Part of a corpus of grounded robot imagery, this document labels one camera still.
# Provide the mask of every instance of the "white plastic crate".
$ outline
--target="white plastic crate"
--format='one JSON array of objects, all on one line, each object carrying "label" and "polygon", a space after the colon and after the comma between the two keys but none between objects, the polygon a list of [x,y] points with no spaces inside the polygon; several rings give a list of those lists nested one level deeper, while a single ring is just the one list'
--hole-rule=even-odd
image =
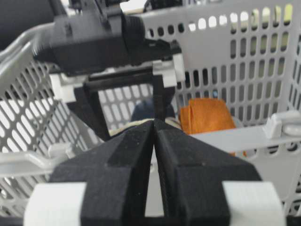
[{"label": "white plastic crate", "polygon": [[[259,139],[260,133],[255,132],[262,131],[262,127],[254,127],[264,124],[273,113],[300,108],[301,60],[298,46],[301,14],[298,12],[301,2],[224,0],[207,5],[202,4],[205,1],[199,2],[201,4],[142,15],[148,38],[176,39],[181,45],[186,81],[179,83],[176,89],[175,111],[187,105],[190,98],[223,99],[233,116],[245,126],[253,127],[196,137],[224,151],[236,152],[237,156],[254,163],[263,179],[274,183],[286,214],[301,215],[301,137],[286,136],[272,141],[265,137]],[[0,83],[0,97],[15,117],[10,118],[9,111],[0,107],[0,137],[4,146],[0,151],[35,150],[45,154],[48,146],[58,141],[71,141],[83,149],[97,144],[97,139],[91,142],[87,128],[69,113],[65,105],[53,99],[47,73],[50,65],[34,62],[30,49],[30,43],[22,46],[21,51],[20,48],[13,49],[10,51],[12,56],[0,65],[0,80],[3,81]],[[15,98],[12,103],[5,97],[6,91]],[[15,97],[18,91],[26,95]],[[108,127],[115,129],[130,120],[137,103],[151,97],[152,88],[145,84],[105,90],[99,94]],[[20,109],[19,113],[14,110],[14,105]],[[33,135],[25,130],[29,126],[22,122],[22,116],[36,131]],[[18,132],[18,122],[22,122],[25,133]],[[27,133],[31,139],[29,144],[24,137]],[[15,142],[16,134],[24,144]],[[243,142],[248,137],[253,137],[252,142]],[[0,186],[3,191],[11,191],[13,199],[24,200],[25,203],[37,182],[45,182],[44,176],[13,178],[12,181],[4,178]],[[25,198],[19,198],[17,185],[30,188]],[[16,206],[3,204],[5,199],[7,195],[0,195],[0,215],[10,213],[19,216],[21,211]]]}]

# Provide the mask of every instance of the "perforated plastic panel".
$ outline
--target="perforated plastic panel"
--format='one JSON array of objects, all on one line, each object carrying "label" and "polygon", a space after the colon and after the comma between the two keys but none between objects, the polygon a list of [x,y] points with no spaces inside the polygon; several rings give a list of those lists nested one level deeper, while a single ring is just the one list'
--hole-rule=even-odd
[{"label": "perforated plastic panel", "polygon": [[149,38],[181,45],[186,81],[177,87],[178,107],[195,97],[221,98],[233,116],[255,125],[287,108],[300,8],[298,0],[225,0],[143,20]]},{"label": "perforated plastic panel", "polygon": [[[71,142],[85,151],[100,142],[54,99],[50,67],[33,60],[30,43],[0,64],[0,152],[33,150],[48,157],[54,143]],[[0,177],[0,216],[22,216],[34,186],[47,178]]]}]

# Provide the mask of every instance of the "white plastic bracket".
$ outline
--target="white plastic bracket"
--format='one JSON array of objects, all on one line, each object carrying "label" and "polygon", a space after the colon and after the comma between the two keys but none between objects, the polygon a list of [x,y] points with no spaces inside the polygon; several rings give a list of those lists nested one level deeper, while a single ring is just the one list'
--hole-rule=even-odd
[{"label": "white plastic bracket", "polygon": [[223,181],[230,226],[285,226],[281,201],[271,182]]},{"label": "white plastic bracket", "polygon": [[184,61],[182,54],[173,55],[173,60],[153,61],[153,75],[162,75],[165,88],[175,87],[177,82],[185,81]]},{"label": "white plastic bracket", "polygon": [[51,74],[52,90],[57,100],[64,103],[76,101],[74,89],[83,86],[88,76],[67,77],[64,74]]},{"label": "white plastic bracket", "polygon": [[38,184],[26,206],[24,226],[80,226],[86,182]]},{"label": "white plastic bracket", "polygon": [[268,118],[263,131],[268,139],[280,138],[282,132],[289,136],[301,136],[301,113],[296,110],[275,113]]}]

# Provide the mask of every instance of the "dark fabric object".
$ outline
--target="dark fabric object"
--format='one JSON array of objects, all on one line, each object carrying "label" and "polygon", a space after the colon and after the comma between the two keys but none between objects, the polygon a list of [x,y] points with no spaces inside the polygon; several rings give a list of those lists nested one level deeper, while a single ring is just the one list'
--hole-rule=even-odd
[{"label": "dark fabric object", "polygon": [[0,49],[24,31],[66,14],[60,0],[0,0]]},{"label": "dark fabric object", "polygon": [[[166,107],[166,117],[175,118],[174,108],[171,105]],[[155,118],[154,103],[152,98],[148,98],[135,106],[131,121],[153,118]]]}]

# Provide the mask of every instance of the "orange cloth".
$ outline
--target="orange cloth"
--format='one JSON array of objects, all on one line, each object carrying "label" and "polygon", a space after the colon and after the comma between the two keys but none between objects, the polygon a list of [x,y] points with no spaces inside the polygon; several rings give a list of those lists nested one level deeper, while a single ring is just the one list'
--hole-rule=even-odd
[{"label": "orange cloth", "polygon": [[224,101],[210,98],[191,99],[189,106],[181,108],[180,122],[187,134],[235,128]]}]

